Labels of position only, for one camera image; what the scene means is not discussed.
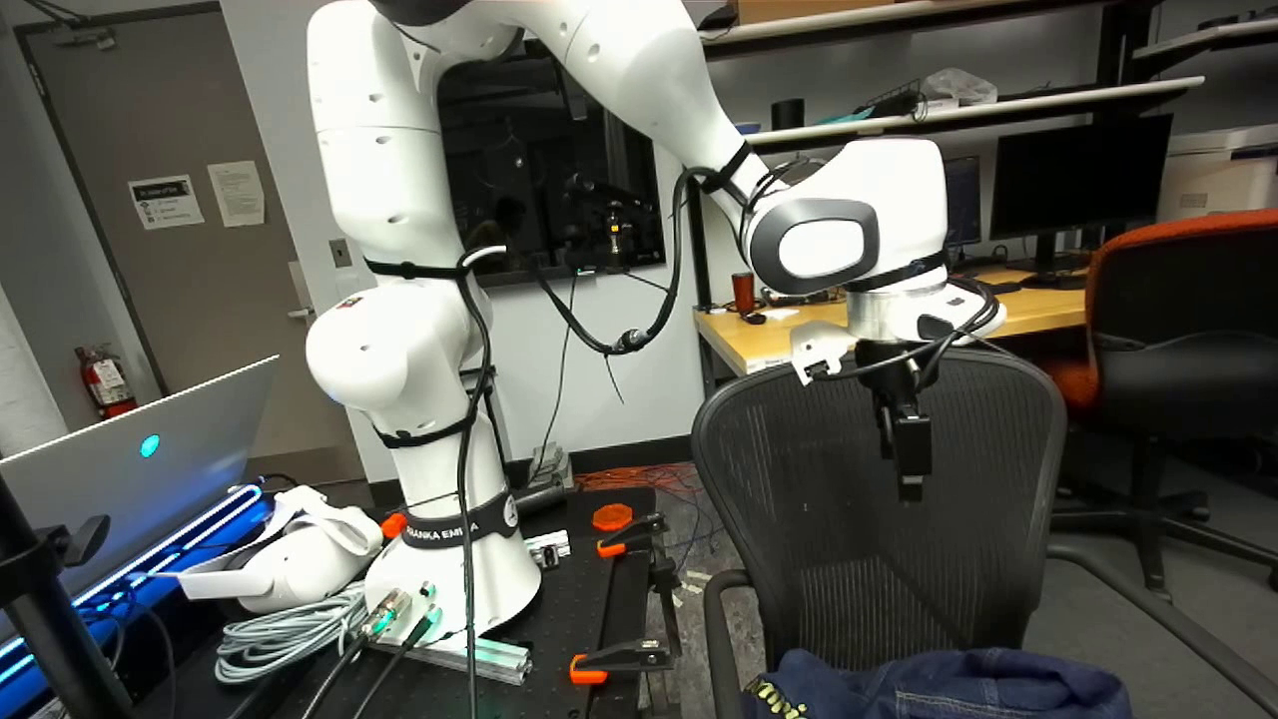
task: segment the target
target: shelf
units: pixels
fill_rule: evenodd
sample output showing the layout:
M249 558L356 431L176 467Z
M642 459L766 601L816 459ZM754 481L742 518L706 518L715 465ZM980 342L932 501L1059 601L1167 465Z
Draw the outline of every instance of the shelf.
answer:
M1173 36L1167 43L1139 47L1132 53L1132 60L1153 76L1200 53L1246 47L1246 43L1272 43L1272 39L1278 39L1278 21L1246 21L1246 24L1217 24L1190 36Z
M1083 0L911 0L911 4L882 4L882 9L766 21L766 24L734 24L723 31L703 31L703 47L706 55L726 55L758 43L804 43L811 36L940 28L940 24L972 24L972 21L996 21L996 15L1073 9L1073 4Z
M1027 100L1004 100L1004 105L956 107L956 113L932 113L932 115L874 115L874 119L850 119L850 123L783 127L783 133L746 135L746 144L754 152L787 152L787 148L838 144L855 135L932 135L932 133L956 133L956 127L1027 123L1044 115L1079 115L1079 113L1104 113L1104 107L1151 107L1200 85L1205 85L1205 76L1027 96Z

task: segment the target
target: office chair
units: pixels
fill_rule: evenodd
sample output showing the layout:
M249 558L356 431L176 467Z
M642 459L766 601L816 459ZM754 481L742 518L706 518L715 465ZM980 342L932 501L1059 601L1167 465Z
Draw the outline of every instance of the office chair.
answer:
M1200 622L1083 553L1045 547L1068 413L1039 366L963 346L920 409L934 465L920 505L898 494L859 381L804 389L775 366L697 417L697 473L742 557L703 589L715 714L742 714L726 591L758 595L766 666L807 647L859 672L932 647L1020 647L1044 557L1099 575L1278 714L1278 688Z
M1163 534L1272 567L1278 553L1163 494L1167 442L1278 431L1278 210L1151 222L1116 237L1087 276L1087 361L1045 365L1079 426L1132 437L1132 494L1059 506L1059 531L1119 531L1167 591Z

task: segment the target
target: door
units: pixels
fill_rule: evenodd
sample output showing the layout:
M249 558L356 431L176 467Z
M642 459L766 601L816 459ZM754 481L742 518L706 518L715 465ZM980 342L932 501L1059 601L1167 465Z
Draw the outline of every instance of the door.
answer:
M159 389L284 356L255 467L356 481L346 417L305 365L311 308L224 15L137 15L112 36L36 28L24 47Z

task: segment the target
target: navy fabric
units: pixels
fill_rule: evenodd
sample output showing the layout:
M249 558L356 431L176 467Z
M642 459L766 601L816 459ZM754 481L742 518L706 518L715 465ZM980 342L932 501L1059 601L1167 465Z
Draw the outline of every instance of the navy fabric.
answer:
M753 719L1132 719L1111 672L1012 647L924 650L874 672L787 650L742 702Z

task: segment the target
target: orange chair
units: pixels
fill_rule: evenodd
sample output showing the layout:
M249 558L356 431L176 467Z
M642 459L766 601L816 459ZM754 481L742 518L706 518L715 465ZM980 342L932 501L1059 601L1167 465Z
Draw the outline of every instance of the orange chair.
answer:
M1201 494L1163 494L1167 442L1278 431L1278 210L1116 237L1087 276L1087 361L1045 372L1073 423L1135 441L1132 494L1059 506L1059 531L1135 541L1153 591L1163 534L1266 563L1278 589L1278 553L1205 529Z

